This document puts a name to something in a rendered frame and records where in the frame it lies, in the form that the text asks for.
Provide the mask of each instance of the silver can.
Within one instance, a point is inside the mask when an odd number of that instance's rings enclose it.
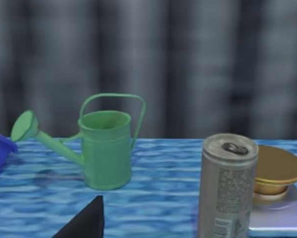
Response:
[[[241,135],[216,134],[202,149],[198,238],[246,238],[258,146]]]

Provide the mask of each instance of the plaid curtain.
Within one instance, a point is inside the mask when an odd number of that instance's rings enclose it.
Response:
[[[140,137],[297,139],[297,0],[0,0],[0,133],[70,136],[99,92]]]

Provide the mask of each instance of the watering can body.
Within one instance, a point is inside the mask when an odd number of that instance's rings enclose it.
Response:
[[[131,116],[119,111],[96,111],[84,114],[85,107],[99,97],[132,97],[142,102],[142,110],[133,138],[130,134]],[[12,141],[35,137],[55,152],[79,164],[83,169],[85,183],[97,190],[119,188],[131,179],[131,151],[135,145],[145,113],[145,102],[131,94],[97,94],[89,97],[82,105],[78,121],[79,133],[59,141],[38,129],[32,111],[24,112],[15,122],[11,133]],[[63,143],[81,138],[81,155]]]

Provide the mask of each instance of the checkered backdrop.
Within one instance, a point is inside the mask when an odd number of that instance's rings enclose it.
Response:
[[[297,0],[0,0],[0,132],[33,109],[77,132],[84,99],[133,93],[140,137],[297,138]],[[88,111],[140,103],[102,99]]]

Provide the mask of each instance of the scale base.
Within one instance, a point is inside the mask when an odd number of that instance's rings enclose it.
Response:
[[[289,185],[284,195],[254,196],[250,217],[250,237],[297,238],[297,188]]]

